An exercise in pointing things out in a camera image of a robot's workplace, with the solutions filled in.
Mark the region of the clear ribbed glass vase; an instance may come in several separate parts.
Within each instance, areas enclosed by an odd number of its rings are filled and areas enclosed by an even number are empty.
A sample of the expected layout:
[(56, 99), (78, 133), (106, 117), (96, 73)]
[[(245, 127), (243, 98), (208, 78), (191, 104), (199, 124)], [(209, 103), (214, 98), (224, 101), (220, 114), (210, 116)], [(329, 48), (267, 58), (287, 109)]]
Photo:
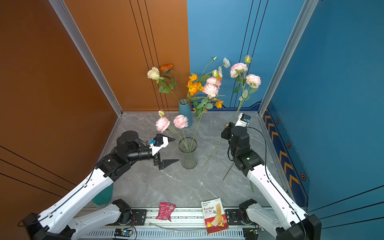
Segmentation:
[(198, 144), (195, 139), (191, 137), (185, 137), (179, 142), (179, 150), (182, 152), (181, 164), (187, 169), (191, 170), (197, 166), (198, 160), (195, 157)]

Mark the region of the teal ceramic vase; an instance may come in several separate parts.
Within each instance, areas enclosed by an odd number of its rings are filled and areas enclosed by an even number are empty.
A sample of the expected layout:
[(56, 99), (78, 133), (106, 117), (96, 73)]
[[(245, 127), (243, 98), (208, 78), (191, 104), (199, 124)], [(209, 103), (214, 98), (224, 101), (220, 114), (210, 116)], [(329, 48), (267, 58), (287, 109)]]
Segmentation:
[(188, 103), (187, 99), (181, 99), (179, 101), (179, 114), (188, 118), (188, 127), (193, 124), (191, 104)]

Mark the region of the pink rose spray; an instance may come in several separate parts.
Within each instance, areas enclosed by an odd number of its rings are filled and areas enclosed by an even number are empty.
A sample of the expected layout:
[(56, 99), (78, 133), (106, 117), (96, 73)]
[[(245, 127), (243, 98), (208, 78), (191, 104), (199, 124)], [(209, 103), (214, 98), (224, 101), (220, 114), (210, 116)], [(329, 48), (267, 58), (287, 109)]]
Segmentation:
[[(222, 85), (222, 78), (210, 77), (207, 80), (205, 80), (204, 82), (202, 82), (201, 84), (204, 87), (204, 90), (202, 92), (197, 93), (193, 97), (193, 100), (198, 100), (198, 99), (205, 98), (205, 97), (209, 97), (210, 99), (211, 98), (218, 99), (218, 97), (219, 97), (219, 90), (220, 90), (220, 87)], [(200, 127), (201, 119), (202, 119), (204, 113), (207, 112), (207, 111), (208, 110), (195, 111), (194, 116), (198, 119), (198, 125), (197, 125), (195, 133), (193, 135), (193, 139), (195, 139), (197, 131), (198, 131), (199, 127)]]
[(232, 79), (235, 79), (235, 82), (240, 84), (233, 90), (233, 93), (240, 92), (239, 97), (239, 106), (238, 109), (231, 120), (234, 121), (238, 112), (240, 111), (243, 103), (250, 99), (251, 95), (259, 90), (261, 85), (261, 77), (254, 74), (249, 74), (249, 68), (252, 63), (252, 57), (250, 55), (245, 56), (245, 61), (243, 63), (237, 63), (233, 65), (230, 69), (230, 76)]

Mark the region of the yellow orange poppy spray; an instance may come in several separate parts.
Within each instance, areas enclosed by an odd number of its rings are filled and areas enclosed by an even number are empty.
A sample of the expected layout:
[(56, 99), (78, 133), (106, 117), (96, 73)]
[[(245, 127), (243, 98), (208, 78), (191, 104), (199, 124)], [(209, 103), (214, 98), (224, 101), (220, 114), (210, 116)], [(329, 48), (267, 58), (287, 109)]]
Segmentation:
[(202, 84), (198, 81), (198, 76), (196, 74), (192, 74), (189, 76), (188, 81), (188, 92), (187, 92), (187, 102), (191, 102), (193, 100), (193, 97), (204, 90), (204, 87)]

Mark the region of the white rose flower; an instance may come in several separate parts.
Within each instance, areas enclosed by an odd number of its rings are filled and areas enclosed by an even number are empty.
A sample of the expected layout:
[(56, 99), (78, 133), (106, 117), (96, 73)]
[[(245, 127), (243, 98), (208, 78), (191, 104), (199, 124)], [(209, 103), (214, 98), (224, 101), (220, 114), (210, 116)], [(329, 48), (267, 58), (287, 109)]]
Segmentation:
[(173, 78), (170, 76), (169, 71), (162, 72), (161, 69), (158, 69), (157, 67), (152, 67), (147, 72), (147, 77), (148, 79), (153, 80), (155, 82), (155, 84), (158, 86), (159, 93), (171, 94), (172, 96), (174, 96), (177, 102), (180, 101), (180, 99), (174, 93), (174, 90), (176, 90), (177, 88), (176, 81), (174, 81)]

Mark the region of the white ranunculus spray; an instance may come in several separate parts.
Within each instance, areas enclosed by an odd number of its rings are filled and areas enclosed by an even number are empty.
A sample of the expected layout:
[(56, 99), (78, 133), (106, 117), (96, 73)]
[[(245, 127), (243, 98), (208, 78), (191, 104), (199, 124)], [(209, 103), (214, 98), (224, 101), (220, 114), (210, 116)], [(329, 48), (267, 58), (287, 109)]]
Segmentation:
[(202, 83), (205, 80), (207, 80), (210, 77), (213, 78), (222, 78), (223, 77), (223, 68), (228, 69), (231, 66), (230, 61), (227, 58), (223, 58), (223, 63), (218, 66), (216, 69), (214, 69), (211, 73), (206, 73), (207, 68), (210, 66), (211, 63), (217, 60), (217, 56), (212, 57), (212, 60), (206, 65), (201, 75), (198, 77), (198, 82)]

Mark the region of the orange gerbera flower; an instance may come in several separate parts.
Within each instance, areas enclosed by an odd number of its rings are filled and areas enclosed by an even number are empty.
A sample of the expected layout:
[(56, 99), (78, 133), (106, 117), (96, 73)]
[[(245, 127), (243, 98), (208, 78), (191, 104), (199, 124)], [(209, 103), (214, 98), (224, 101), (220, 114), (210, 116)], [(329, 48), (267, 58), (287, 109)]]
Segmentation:
[(182, 95), (179, 90), (176, 79), (172, 76), (173, 73), (173, 64), (166, 64), (160, 67), (160, 77), (159, 85), (162, 86), (162, 93), (172, 94), (179, 102), (182, 99)]

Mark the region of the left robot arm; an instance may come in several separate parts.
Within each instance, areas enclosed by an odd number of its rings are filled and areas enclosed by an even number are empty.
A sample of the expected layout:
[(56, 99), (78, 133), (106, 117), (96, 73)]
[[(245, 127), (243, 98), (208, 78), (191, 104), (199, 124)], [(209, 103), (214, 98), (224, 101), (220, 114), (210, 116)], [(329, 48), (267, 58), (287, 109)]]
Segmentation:
[(115, 200), (101, 210), (76, 217), (94, 197), (111, 186), (138, 161), (152, 161), (159, 170), (176, 163), (176, 159), (161, 159), (160, 150), (175, 139), (157, 134), (142, 142), (136, 131), (126, 131), (117, 138), (117, 145), (100, 161), (91, 173), (67, 195), (40, 214), (31, 213), (22, 220), (31, 240), (78, 240), (103, 226), (118, 223), (132, 224), (131, 207)]

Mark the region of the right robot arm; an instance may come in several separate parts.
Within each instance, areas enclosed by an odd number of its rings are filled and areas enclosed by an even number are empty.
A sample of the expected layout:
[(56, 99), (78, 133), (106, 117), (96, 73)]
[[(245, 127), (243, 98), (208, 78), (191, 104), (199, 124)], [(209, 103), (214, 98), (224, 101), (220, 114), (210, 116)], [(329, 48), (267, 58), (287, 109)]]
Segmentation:
[(267, 161), (251, 149), (247, 127), (229, 123), (221, 137), (229, 142), (233, 162), (263, 194), (273, 213), (250, 199), (240, 204), (243, 221), (258, 224), (277, 240), (319, 240), (322, 223), (308, 215), (279, 185), (267, 167)]

